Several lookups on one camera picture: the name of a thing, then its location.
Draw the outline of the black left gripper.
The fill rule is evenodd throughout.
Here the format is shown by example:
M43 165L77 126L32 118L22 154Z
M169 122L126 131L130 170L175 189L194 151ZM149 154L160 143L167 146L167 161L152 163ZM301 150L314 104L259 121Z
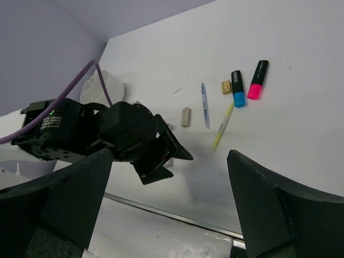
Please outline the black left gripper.
M160 114L142 104L118 102L99 111L99 147L108 148L116 162L129 162L142 184L172 178L164 165L173 157L193 160Z

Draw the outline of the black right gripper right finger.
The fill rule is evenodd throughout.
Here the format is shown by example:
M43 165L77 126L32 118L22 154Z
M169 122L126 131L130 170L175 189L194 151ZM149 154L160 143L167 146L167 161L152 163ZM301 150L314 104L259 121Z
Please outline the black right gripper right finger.
M316 190L237 150L228 173L248 257L343 257L343 197Z

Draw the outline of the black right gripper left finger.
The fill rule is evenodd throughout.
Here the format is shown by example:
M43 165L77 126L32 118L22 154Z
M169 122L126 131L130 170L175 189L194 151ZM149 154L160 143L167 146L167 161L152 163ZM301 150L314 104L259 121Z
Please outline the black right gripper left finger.
M109 149L1 190L1 257L82 257L110 176Z

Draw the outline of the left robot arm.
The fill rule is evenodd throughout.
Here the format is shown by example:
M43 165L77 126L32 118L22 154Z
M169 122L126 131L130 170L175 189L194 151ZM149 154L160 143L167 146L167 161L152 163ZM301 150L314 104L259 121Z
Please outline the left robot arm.
M170 159L192 160L159 114L139 103L81 104L66 98L54 109L51 101L1 117L1 160L77 162L109 149L116 162L130 163L142 184L173 176Z

